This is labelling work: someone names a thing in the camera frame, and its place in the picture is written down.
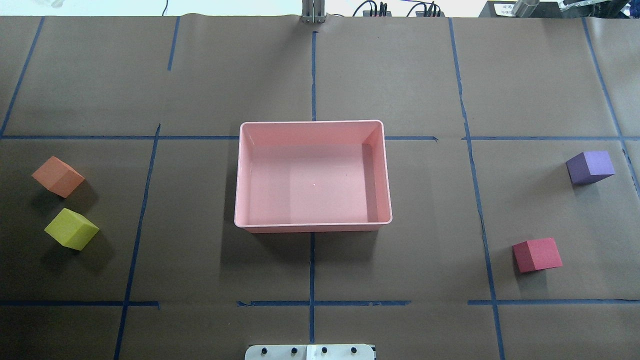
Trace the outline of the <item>pink plastic bin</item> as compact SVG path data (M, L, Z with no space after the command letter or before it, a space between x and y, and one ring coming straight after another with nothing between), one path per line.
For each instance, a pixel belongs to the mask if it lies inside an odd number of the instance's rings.
M376 231L390 224L384 124L243 123L233 220L253 234Z

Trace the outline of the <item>red foam block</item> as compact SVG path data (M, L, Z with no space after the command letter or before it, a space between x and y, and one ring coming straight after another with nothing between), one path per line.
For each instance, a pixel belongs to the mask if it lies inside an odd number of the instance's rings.
M519 273L560 268L563 261L553 237L526 240L512 246Z

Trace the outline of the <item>white metal mounting plate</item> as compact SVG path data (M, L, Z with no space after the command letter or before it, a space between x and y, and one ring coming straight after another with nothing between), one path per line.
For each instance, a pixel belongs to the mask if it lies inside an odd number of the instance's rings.
M376 360L374 345L346 344L256 344L247 348L245 360Z

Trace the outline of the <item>yellow foam block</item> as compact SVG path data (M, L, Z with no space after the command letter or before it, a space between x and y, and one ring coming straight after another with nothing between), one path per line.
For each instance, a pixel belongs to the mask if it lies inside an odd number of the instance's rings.
M44 231L60 245L82 251L98 234L99 228L82 214L63 208Z

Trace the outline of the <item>black power strip plugs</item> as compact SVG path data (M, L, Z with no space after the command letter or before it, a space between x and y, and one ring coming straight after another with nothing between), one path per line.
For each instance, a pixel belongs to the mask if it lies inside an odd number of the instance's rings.
M443 18L436 0L358 0L352 18Z

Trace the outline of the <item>orange foam block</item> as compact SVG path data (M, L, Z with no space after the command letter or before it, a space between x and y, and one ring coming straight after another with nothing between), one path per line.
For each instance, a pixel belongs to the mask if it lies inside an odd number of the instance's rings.
M55 156L48 158L31 176L48 191L64 199L85 182L84 176Z

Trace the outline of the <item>purple foam block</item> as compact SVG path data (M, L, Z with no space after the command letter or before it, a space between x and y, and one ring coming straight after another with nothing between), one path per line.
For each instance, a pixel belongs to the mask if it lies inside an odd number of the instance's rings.
M566 161L567 173L572 185L597 183L615 175L610 153L606 150L587 151Z

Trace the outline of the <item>brown paper table cover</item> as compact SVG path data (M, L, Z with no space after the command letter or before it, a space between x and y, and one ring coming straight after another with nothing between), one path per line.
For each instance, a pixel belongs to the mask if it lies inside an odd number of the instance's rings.
M234 223L240 126L382 121L393 220ZM571 183L608 151L615 174ZM85 181L67 198L32 174ZM45 227L99 228L81 251ZM563 266L520 273L553 238ZM639 23L1 18L1 358L639 358Z

